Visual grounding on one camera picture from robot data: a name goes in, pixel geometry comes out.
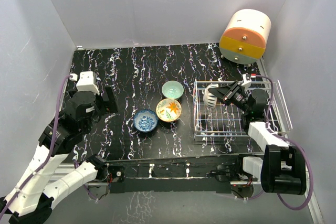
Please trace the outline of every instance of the dish rack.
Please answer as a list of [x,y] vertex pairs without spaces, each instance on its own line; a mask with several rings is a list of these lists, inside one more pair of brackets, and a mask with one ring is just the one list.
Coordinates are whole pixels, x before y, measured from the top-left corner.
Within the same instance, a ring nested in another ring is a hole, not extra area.
[[[217,103],[214,109],[208,108],[203,101],[205,88],[210,84],[225,86],[232,81],[197,81],[194,86],[194,129],[197,137],[248,137],[240,125],[242,110],[234,104],[226,106]],[[286,134],[292,130],[285,98],[279,81],[273,82],[274,99],[271,104],[270,127],[278,134]],[[270,97],[269,81],[253,81],[245,91],[250,94],[253,89],[266,90]]]

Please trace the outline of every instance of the wire rack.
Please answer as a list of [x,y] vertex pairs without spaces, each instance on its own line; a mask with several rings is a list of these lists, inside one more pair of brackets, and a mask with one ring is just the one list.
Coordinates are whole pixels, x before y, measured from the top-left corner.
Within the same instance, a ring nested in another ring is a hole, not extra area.
[[[194,129],[196,137],[242,137],[248,136],[240,125],[242,110],[231,104],[225,106],[217,103],[214,109],[208,108],[203,101],[205,88],[210,84],[225,86],[231,81],[197,81],[194,86]],[[279,134],[286,134],[292,129],[284,95],[279,81],[273,82],[274,100],[271,105],[270,127]],[[263,89],[270,96],[268,81],[253,81],[245,91],[250,94],[253,89]]]

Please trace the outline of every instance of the blue floral bowl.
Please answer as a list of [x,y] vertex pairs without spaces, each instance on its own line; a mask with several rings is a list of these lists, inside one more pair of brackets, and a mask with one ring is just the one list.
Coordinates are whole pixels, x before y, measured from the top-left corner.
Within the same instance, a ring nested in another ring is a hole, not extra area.
[[134,116],[134,126],[138,131],[150,132],[157,126],[159,118],[152,110],[140,110]]

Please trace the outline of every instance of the white wall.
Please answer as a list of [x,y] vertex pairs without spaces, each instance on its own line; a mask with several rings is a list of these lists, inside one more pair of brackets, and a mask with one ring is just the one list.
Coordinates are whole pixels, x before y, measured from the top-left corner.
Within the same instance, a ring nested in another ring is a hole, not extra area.
[[293,122],[290,137],[308,154],[314,191],[327,223],[335,223],[336,0],[287,0],[265,53],[279,79]]
[[0,0],[1,196],[22,176],[54,116],[74,49],[51,0]]
[[77,46],[218,42],[232,14],[255,8],[275,20],[285,0],[52,0]]

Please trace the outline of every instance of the black marble tabletop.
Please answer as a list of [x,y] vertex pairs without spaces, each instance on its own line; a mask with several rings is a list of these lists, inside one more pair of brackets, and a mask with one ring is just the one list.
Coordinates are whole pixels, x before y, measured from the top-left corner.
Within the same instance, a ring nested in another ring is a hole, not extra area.
[[[119,113],[103,118],[69,155],[79,161],[94,153],[106,160],[165,158],[259,151],[248,137],[194,143],[193,88],[198,81],[242,80],[243,73],[258,73],[255,64],[238,65],[221,59],[218,44],[194,44],[75,51],[71,73],[94,71],[98,88],[112,85]],[[153,132],[133,126],[140,109],[155,111],[163,99],[162,85],[176,80],[184,86],[182,115],[174,123],[159,122]],[[72,82],[67,89],[73,88]]]

